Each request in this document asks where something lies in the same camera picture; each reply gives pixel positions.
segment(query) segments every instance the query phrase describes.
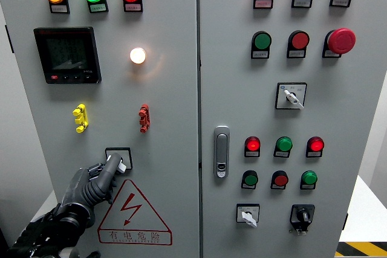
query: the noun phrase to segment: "red push button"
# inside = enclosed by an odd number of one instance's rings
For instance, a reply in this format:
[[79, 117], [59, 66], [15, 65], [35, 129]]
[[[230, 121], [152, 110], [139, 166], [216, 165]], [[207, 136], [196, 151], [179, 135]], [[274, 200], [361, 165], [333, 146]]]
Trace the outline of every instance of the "red push button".
[[355, 46], [355, 33], [349, 28], [339, 28], [328, 37], [328, 47], [335, 54], [345, 54]]

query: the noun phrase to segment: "robotic hand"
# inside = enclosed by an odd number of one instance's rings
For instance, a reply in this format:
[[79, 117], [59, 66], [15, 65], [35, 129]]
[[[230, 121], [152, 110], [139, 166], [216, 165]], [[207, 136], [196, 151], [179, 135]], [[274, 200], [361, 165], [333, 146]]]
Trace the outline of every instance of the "robotic hand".
[[[72, 178], [61, 204], [34, 222], [30, 222], [6, 258], [78, 258], [73, 248], [86, 228], [95, 222], [94, 206], [112, 203], [112, 189], [116, 187], [114, 174], [123, 173], [122, 158], [114, 153], [106, 165], [96, 164], [79, 169]], [[89, 257], [99, 257], [92, 253]]]

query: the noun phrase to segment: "white switch handle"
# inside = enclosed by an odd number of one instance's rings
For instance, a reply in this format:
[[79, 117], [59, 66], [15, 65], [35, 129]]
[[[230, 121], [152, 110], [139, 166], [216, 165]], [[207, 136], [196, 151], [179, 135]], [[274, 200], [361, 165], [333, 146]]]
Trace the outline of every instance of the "white switch handle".
[[247, 225], [252, 226], [253, 228], [256, 228], [256, 221], [254, 220], [252, 214], [242, 212], [242, 218], [246, 222]]
[[296, 105], [301, 110], [304, 108], [304, 106], [300, 103], [300, 100], [298, 100], [294, 94], [292, 94], [286, 89], [284, 90], [284, 93], [286, 95], [286, 98], [290, 101], [290, 103], [292, 103], [293, 105]]

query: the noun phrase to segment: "digital power meter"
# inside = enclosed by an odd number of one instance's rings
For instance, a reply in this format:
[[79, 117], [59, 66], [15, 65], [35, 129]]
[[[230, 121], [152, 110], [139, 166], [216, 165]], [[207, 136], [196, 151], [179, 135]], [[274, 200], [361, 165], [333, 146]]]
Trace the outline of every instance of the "digital power meter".
[[34, 35], [48, 84], [101, 82], [92, 27], [35, 28]]

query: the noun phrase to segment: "red triangle warning sign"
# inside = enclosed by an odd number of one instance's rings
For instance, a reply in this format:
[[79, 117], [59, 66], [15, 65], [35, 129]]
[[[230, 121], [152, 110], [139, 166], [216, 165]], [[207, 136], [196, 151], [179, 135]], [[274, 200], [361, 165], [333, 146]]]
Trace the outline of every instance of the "red triangle warning sign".
[[124, 180], [98, 227], [101, 243], [172, 245], [172, 232], [130, 179]]

